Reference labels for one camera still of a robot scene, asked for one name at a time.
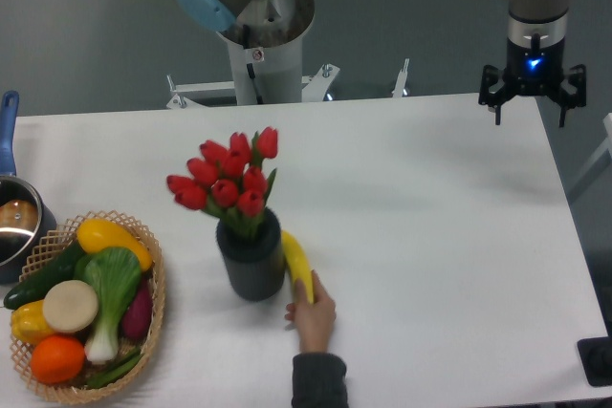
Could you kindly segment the dark grey sleeved forearm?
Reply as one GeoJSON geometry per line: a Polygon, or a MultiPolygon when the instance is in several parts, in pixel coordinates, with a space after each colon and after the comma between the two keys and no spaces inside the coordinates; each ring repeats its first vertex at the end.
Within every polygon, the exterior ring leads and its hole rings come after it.
{"type": "Polygon", "coordinates": [[[335,354],[305,353],[293,358],[293,407],[348,407],[347,367],[335,354]]]}

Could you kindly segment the person's hand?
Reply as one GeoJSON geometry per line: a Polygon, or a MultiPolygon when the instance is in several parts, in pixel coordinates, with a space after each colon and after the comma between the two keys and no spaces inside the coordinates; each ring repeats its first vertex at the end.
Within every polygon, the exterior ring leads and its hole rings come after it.
{"type": "Polygon", "coordinates": [[[336,321],[336,303],[311,271],[314,302],[308,301],[304,283],[295,282],[295,301],[286,305],[285,319],[295,326],[302,354],[326,354],[336,321]]]}

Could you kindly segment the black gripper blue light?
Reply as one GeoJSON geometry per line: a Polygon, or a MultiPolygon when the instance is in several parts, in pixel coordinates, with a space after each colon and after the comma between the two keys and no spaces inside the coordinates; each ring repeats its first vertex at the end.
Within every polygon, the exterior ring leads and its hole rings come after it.
{"type": "Polygon", "coordinates": [[[494,113],[496,125],[501,124],[502,106],[515,96],[547,96],[559,107],[559,128],[565,126],[570,110],[586,105],[586,66],[579,64],[564,72],[564,48],[564,39],[535,52],[508,40],[505,70],[484,66],[478,104],[494,113]]]}

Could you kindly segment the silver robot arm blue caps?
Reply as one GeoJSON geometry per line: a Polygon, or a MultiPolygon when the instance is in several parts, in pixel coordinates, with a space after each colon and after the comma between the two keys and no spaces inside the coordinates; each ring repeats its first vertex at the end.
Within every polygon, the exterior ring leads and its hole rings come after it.
{"type": "Polygon", "coordinates": [[[514,97],[546,97],[563,126],[568,111],[586,104],[585,66],[563,68],[570,0],[506,1],[506,65],[484,67],[478,102],[499,116],[514,97]]]}

